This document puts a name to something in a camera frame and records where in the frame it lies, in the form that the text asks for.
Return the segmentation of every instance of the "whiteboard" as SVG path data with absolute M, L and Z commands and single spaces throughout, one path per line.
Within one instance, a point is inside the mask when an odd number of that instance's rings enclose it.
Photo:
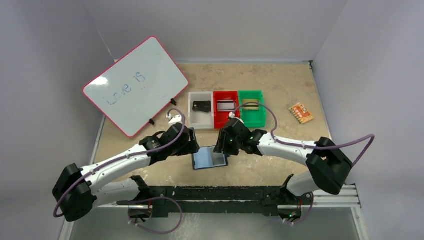
M 125 135 L 133 137 L 188 84 L 161 43 L 151 36 L 82 92 Z

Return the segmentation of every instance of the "plastic bin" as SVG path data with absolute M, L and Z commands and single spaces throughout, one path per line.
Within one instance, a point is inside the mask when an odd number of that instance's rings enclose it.
M 243 99 L 256 99 L 259 103 L 264 103 L 262 91 L 238 91 L 238 101 L 242 104 Z M 259 106 L 259 110 L 243 110 L 240 108 L 241 119 L 248 128 L 263 128 L 267 123 L 267 110 Z
M 228 122 L 229 111 L 218 111 L 217 101 L 218 100 L 233 100 L 235 106 L 239 106 L 239 97 L 236 91 L 214 91 L 213 92 L 213 108 L 215 109 L 214 113 L 214 126 L 216 129 L 221 129 L 224 127 L 225 123 Z M 235 116 L 240 118 L 240 111 L 237 110 Z
M 211 111 L 193 111 L 194 101 L 210 101 Z M 214 93 L 211 91 L 199 91 L 188 93 L 188 122 L 194 129 L 213 129 L 214 128 Z

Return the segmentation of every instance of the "tan tabletop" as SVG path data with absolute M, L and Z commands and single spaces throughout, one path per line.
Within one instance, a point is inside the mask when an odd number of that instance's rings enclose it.
M 313 141 L 329 137 L 314 78 L 304 64 L 180 64 L 187 76 L 188 87 L 175 99 L 177 107 L 188 113 L 189 92 L 261 90 L 264 103 L 278 118 L 279 137 Z M 303 103 L 315 119 L 300 124 L 288 108 Z M 125 136 L 109 119 L 106 119 L 98 144 L 95 163 L 120 154 L 145 136 L 168 129 L 166 112 L 160 112 L 153 126 L 149 124 L 134 138 Z M 271 114 L 267 113 L 266 127 L 274 127 Z M 197 130 L 197 142 L 201 147 L 214 146 L 218 130 Z M 248 155 L 242 151 L 228 158 L 224 167 L 193 170 L 192 156 L 174 156 L 152 166 L 135 170 L 117 181 L 140 175 L 150 186 L 278 186 L 290 174 L 299 174 L 306 167 L 285 159 L 271 156 Z

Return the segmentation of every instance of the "black object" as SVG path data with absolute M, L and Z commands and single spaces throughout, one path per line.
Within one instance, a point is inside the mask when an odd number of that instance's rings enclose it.
M 218 141 L 213 152 L 237 156 L 239 150 L 243 150 L 247 154 L 262 156 L 258 145 L 265 134 L 267 131 L 260 129 L 251 132 L 239 119 L 230 118 L 219 130 Z
M 194 101 L 192 110 L 195 112 L 210 113 L 212 109 L 211 101 Z
M 302 216 L 302 210 L 296 209 L 279 209 L 279 217 L 287 222 L 296 222 Z
M 137 196 L 132 201 L 119 201 L 118 205 L 140 205 L 133 201 L 160 197 L 172 198 L 178 202 L 184 213 L 204 214 L 262 214 L 266 217 L 280 216 L 283 214 L 277 205 L 263 206 L 261 201 L 267 195 L 280 196 L 281 186 L 149 186 L 148 197 Z M 299 199 L 305 205 L 311 204 L 311 199 L 306 194 L 293 200 L 288 198 L 281 205 L 298 205 Z M 169 213 L 179 213 L 177 206 L 167 200 L 154 200 L 152 202 L 153 218 L 167 218 Z M 139 209 L 130 208 L 132 218 L 140 214 Z
M 80 169 L 75 163 L 65 167 L 52 191 L 56 202 L 82 176 Z M 68 222 L 73 222 L 88 214 L 93 208 L 93 202 L 96 199 L 97 197 L 92 195 L 88 183 L 83 180 L 65 197 L 60 209 L 65 219 Z
M 276 207 L 283 203 L 296 203 L 299 198 L 293 195 L 293 193 L 291 193 L 289 190 L 287 190 L 287 184 L 293 176 L 294 174 L 291 174 L 285 179 L 284 183 L 280 187 L 278 194 L 275 194 L 273 192 L 267 194 L 262 198 L 260 204 L 264 207 Z
M 143 145 L 146 150 L 157 149 L 175 139 L 182 127 L 183 125 L 181 123 L 176 123 L 164 132 L 160 138 L 158 135 L 162 132 L 157 132 L 153 136 L 145 137 L 139 144 Z M 183 134 L 171 146 L 157 152 L 148 153 L 147 155 L 151 157 L 150 165 L 152 165 L 170 156 L 188 155 L 197 151 L 199 151 L 199 145 L 196 140 L 195 130 L 184 127 Z M 56 202 L 59 201 L 72 184 L 83 176 L 81 174 L 82 170 L 76 164 L 71 164 L 63 169 L 52 191 Z M 150 195 L 147 184 L 139 176 L 134 176 L 131 179 L 138 184 L 138 189 L 140 190 L 138 197 L 146 199 Z M 97 197 L 92 195 L 90 185 L 90 182 L 81 181 L 61 203 L 60 209 L 68 222 L 73 222 L 84 217 L 93 208 L 93 202 L 97 200 Z
M 157 131 L 157 132 L 155 132 L 155 133 L 153 134 L 153 136 L 154 136 L 154 137 L 157 137 L 157 136 L 159 136 L 159 135 L 161 135 L 161 134 L 163 134 L 163 133 L 165 133 L 165 131 Z
M 334 142 L 326 137 L 321 137 L 315 144 L 317 147 L 335 146 Z M 352 162 L 340 149 L 314 150 L 307 156 L 306 165 L 315 184 L 333 195 L 340 193 L 353 167 Z
M 158 137 L 156 134 L 153 136 L 147 136 L 139 142 L 139 145 L 143 145 L 146 150 L 153 150 L 162 147 L 174 140 L 181 131 L 182 127 L 183 125 L 181 123 L 176 123 L 164 132 L 162 136 Z M 182 135 L 171 146 L 157 152 L 148 153 L 147 156 L 151 158 L 150 165 L 153 165 L 157 162 L 164 161 L 171 156 L 182 156 L 197 153 L 199 148 L 194 128 L 184 127 Z
M 138 224 L 139 223 L 138 219 L 140 219 L 143 223 L 145 223 L 147 221 L 146 219 L 149 219 L 150 216 L 151 215 L 148 210 L 139 209 L 138 213 L 133 215 L 132 217 L 135 219 L 134 223 Z

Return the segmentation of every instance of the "wire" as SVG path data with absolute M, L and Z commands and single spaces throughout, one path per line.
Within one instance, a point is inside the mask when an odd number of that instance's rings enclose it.
M 173 202 L 176 205 L 176 207 L 178 208 L 178 210 L 179 210 L 179 213 L 180 213 L 180 215 L 179 215 L 179 221 L 178 221 L 177 225 L 173 229 L 168 230 L 168 231 L 156 231 L 156 230 L 147 228 L 145 226 L 139 225 L 136 222 L 134 222 L 134 221 L 131 220 L 130 211 L 128 211 L 128 219 L 129 219 L 128 224 L 133 224 L 136 227 L 138 227 L 140 229 L 143 229 L 143 230 L 145 230 L 145 231 L 147 231 L 149 233 L 152 233 L 152 234 L 169 234 L 169 233 L 172 233 L 175 230 L 177 230 L 180 227 L 181 222 L 183 221 L 183 209 L 178 204 L 178 202 L 175 201 L 174 199 L 169 198 L 169 197 L 166 197 L 166 196 L 157 196 L 157 197 L 152 197 L 152 198 L 141 200 L 141 201 L 131 201 L 131 203 L 133 203 L 133 204 L 142 204 L 142 203 L 145 203 L 145 202 L 154 201 L 154 200 L 161 200 L 161 199 L 165 199 L 165 200 L 169 200 L 169 201 Z
M 158 148 L 155 148 L 155 149 L 151 149 L 151 150 L 146 150 L 146 151 L 140 151 L 140 152 L 134 152 L 134 153 L 131 153 L 131 154 L 128 154 L 128 156 L 129 157 L 134 157 L 134 156 L 138 156 L 138 155 L 143 155 L 143 154 L 149 154 L 149 153 L 154 153 L 154 152 L 157 152 L 157 151 L 160 151 L 160 150 L 163 150 L 163 149 L 165 149 L 165 148 L 167 148 L 167 147 L 169 147 L 169 146 L 171 146 L 172 144 L 174 144 L 180 137 L 181 137 L 181 135 L 183 135 L 183 132 L 184 132 L 184 128 L 185 128 L 185 125 L 184 125 L 184 123 L 186 122 L 186 116 L 178 109 L 178 108 L 171 108 L 169 111 L 168 111 L 168 113 L 167 113 L 167 115 L 169 115 L 170 114 L 170 112 L 172 111 L 172 110 L 174 110 L 174 111 L 177 111 L 180 115 L 181 115 L 181 118 L 182 118 L 182 128 L 181 128 L 181 131 L 179 131 L 179 133 L 178 133 L 178 135 L 176 136 L 176 138 L 174 138 L 172 141 L 170 141 L 168 144 L 165 144 L 165 145 L 163 145 L 163 146 L 160 146 L 160 147 L 158 147 Z M 61 214 L 58 214 L 58 210 L 59 210 L 59 207 L 61 206 L 61 204 L 64 202 L 64 200 L 65 200 L 65 198 L 68 196 L 68 194 L 78 185 L 78 184 L 80 184 L 83 180 L 85 180 L 87 177 L 89 177 L 89 176 L 91 176 L 91 175 L 93 175 L 95 172 L 97 172 L 97 171 L 99 171 L 100 169 L 102 169 L 102 168 L 104 168 L 104 167 L 106 167 L 106 166 L 109 166 L 109 165 L 111 165 L 111 164 L 114 164 L 114 163 L 116 163 L 116 162 L 118 162 L 118 161 L 120 161 L 120 160 L 123 160 L 123 159 L 127 159 L 127 155 L 123 155 L 123 156 L 120 156 L 120 157 L 117 157 L 117 158 L 115 158 L 115 159 L 112 159 L 112 160 L 110 160 L 110 161 L 108 161 L 108 162 L 106 162 L 106 163 L 104 163 L 104 164 L 102 164 L 102 165 L 100 165 L 100 166 L 98 166 L 98 167 L 96 167 L 96 168 L 94 168 L 92 171 L 89 171 L 88 173 L 86 173 L 86 174 L 84 174 L 82 177 L 80 177 L 80 178 L 78 178 L 78 180 L 76 180 L 63 194 L 62 194 L 62 196 L 60 197 L 60 199 L 59 199 L 59 201 L 57 201 L 57 204 L 56 204 L 56 206 L 54 207 L 54 211 L 53 211 L 53 217 L 55 217 L 55 218 L 60 218 L 60 217 L 62 217 L 64 214 L 63 213 L 61 213 Z
M 277 130 L 278 127 L 278 120 L 276 115 L 274 114 L 274 112 L 267 106 L 265 106 L 262 103 L 259 102 L 246 102 L 240 106 L 238 106 L 232 113 L 234 114 L 234 112 L 236 112 L 239 108 L 248 105 L 248 104 L 256 104 L 256 105 L 260 105 L 264 108 L 266 108 L 272 115 L 272 117 L 274 118 L 275 121 L 275 126 L 274 128 L 271 130 L 271 137 L 272 139 L 279 143 L 279 144 L 283 144 L 283 145 L 287 145 L 287 146 L 291 146 L 291 147 L 298 147 L 298 148 L 304 148 L 304 149 L 314 149 L 314 150 L 336 150 L 336 149 L 341 149 L 341 148 L 346 148 L 346 147 L 350 147 L 353 145 L 356 145 L 358 143 L 361 143 L 367 139 L 369 139 L 368 143 L 366 144 L 366 146 L 363 148 L 363 150 L 360 152 L 360 154 L 358 155 L 358 157 L 355 159 L 355 161 L 353 161 L 352 165 L 355 166 L 359 160 L 362 158 L 362 156 L 365 154 L 365 152 L 368 150 L 368 148 L 371 146 L 371 144 L 373 143 L 374 139 L 375 139 L 375 135 L 374 134 L 368 134 L 364 137 L 361 137 L 357 140 L 345 143 L 345 144 L 340 144 L 340 145 L 336 145 L 336 146 L 309 146 L 309 145 L 303 145 L 303 144 L 298 144 L 298 143 L 291 143 L 291 142 L 285 142 L 285 141 L 281 141 L 279 139 L 276 138 L 276 136 L 274 135 L 274 131 Z
M 150 213 L 150 215 L 152 214 L 152 209 L 150 208 L 151 206 L 152 206 L 152 201 L 149 201 L 147 206 L 147 211 L 148 213 Z
M 312 206 L 314 205 L 314 193 L 313 192 L 310 192 L 309 194 L 310 194 L 310 206 L 309 206 L 308 210 L 306 211 L 305 215 L 302 214 L 302 217 L 298 221 L 295 221 L 295 222 L 284 222 L 284 223 L 295 225 L 295 224 L 301 223 L 303 220 L 306 219 L 306 217 L 311 213 Z

